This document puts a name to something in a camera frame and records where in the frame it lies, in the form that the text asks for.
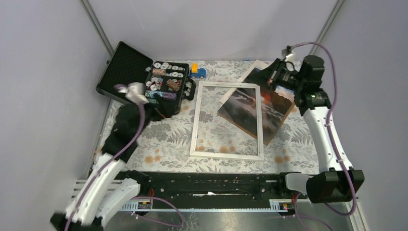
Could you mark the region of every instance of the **black suitcase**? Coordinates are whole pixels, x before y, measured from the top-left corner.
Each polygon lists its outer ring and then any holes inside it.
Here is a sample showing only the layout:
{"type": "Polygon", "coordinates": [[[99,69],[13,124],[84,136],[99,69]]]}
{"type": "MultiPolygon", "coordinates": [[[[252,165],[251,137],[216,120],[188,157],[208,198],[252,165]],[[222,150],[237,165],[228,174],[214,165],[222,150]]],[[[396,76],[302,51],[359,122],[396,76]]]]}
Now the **black suitcase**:
{"type": "MultiPolygon", "coordinates": [[[[138,52],[137,50],[131,48],[124,42],[119,42],[116,47],[115,53],[110,61],[107,62],[108,66],[104,74],[102,75],[101,80],[96,86],[96,91],[102,95],[106,95],[109,98],[116,100],[120,103],[131,103],[126,99],[125,94],[117,92],[114,89],[116,84],[128,85],[130,83],[139,82],[143,83],[146,90],[146,82],[148,82],[152,77],[153,64],[156,63],[153,59],[147,57],[146,55],[138,52]]],[[[179,79],[180,90],[176,92],[177,99],[174,101],[169,101],[169,103],[174,104],[175,115],[180,112],[181,101],[183,99],[193,100],[195,93],[195,82],[189,78],[190,66],[188,64],[182,63],[169,63],[172,66],[182,67],[183,70],[173,70],[167,69],[167,73],[178,72],[182,73],[183,77],[170,77],[170,76],[161,76],[163,79],[162,87],[159,91],[162,92],[172,92],[169,87],[166,85],[168,79],[179,79]],[[190,82],[191,86],[190,92],[187,91],[186,83],[190,82]]]]}

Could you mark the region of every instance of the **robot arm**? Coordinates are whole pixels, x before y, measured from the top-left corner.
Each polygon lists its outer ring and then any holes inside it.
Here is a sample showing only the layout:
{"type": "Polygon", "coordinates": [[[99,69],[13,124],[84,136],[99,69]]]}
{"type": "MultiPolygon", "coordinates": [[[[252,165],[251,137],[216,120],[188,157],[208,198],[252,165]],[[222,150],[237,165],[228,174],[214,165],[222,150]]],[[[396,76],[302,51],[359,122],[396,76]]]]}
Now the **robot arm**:
{"type": "Polygon", "coordinates": [[[335,155],[326,124],[326,116],[332,105],[326,92],[320,88],[324,61],[314,55],[306,56],[299,72],[289,71],[286,62],[287,58],[277,59],[268,67],[268,86],[271,90],[281,86],[294,91],[295,104],[310,129],[316,147],[319,174],[281,173],[282,187],[307,194],[313,203],[350,201],[350,186],[340,162],[345,165],[356,192],[364,182],[364,174],[361,170],[354,170],[348,160],[331,117],[330,128],[341,159],[335,155]]]}

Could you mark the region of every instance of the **gray wall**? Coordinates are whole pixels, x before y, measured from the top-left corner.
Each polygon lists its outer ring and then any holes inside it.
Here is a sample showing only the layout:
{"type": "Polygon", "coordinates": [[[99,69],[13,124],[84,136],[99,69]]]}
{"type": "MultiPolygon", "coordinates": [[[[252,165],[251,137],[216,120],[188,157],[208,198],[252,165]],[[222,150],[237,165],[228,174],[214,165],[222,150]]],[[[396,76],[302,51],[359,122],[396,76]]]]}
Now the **gray wall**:
{"type": "Polygon", "coordinates": [[[79,1],[0,1],[0,230],[51,231],[85,175],[108,54],[79,1]]]}
{"type": "Polygon", "coordinates": [[[354,167],[364,171],[358,195],[371,231],[408,225],[407,41],[406,0],[346,1],[324,41],[338,74],[335,123],[354,167]]]}
{"type": "Polygon", "coordinates": [[[113,47],[125,41],[156,60],[271,60],[288,44],[315,41],[336,0],[90,3],[113,47]]]}

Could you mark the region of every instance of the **case lid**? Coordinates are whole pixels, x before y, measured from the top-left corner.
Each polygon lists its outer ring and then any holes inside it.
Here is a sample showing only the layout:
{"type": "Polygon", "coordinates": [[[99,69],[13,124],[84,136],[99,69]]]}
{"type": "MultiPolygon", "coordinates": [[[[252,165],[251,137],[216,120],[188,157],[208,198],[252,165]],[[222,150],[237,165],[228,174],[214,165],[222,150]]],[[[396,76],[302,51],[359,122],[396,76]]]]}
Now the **case lid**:
{"type": "Polygon", "coordinates": [[[114,89],[116,84],[128,85],[130,83],[146,81],[149,72],[146,68],[152,66],[153,59],[131,48],[124,42],[119,42],[115,53],[110,60],[97,88],[104,90],[125,101],[125,95],[114,89]]]}

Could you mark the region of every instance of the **white picture frame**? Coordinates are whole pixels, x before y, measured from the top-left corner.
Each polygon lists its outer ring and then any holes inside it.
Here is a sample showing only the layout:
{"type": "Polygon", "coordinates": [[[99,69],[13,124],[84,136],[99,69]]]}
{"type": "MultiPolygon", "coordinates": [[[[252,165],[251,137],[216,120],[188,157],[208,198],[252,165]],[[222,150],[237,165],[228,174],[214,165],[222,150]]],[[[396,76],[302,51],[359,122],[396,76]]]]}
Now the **white picture frame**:
{"type": "MultiPolygon", "coordinates": [[[[248,68],[248,70],[246,70],[243,73],[243,75],[237,80],[237,83],[242,83],[248,77],[248,75],[252,72],[252,70],[254,70],[255,68],[263,70],[267,68],[268,66],[269,64],[264,63],[261,60],[255,60],[255,62],[248,68]]],[[[227,93],[225,93],[225,95],[219,101],[221,103],[225,103],[228,100],[228,98],[234,93],[236,89],[237,88],[231,88],[230,90],[228,90],[227,93]]]]}
{"type": "Polygon", "coordinates": [[[262,130],[262,110],[261,110],[261,88],[253,83],[226,83],[226,82],[209,82],[200,81],[198,83],[197,91],[197,103],[195,106],[194,123],[192,127],[191,135],[191,157],[211,157],[211,158],[226,158],[236,160],[249,160],[249,161],[264,161],[264,143],[263,143],[263,130],[262,130]],[[256,104],[256,126],[257,126],[257,147],[258,155],[240,155],[240,154],[226,154],[226,153],[208,153],[199,152],[195,150],[197,144],[198,123],[200,120],[201,98],[203,94],[203,87],[224,87],[224,88],[252,88],[255,89],[255,104],[256,104]]]}

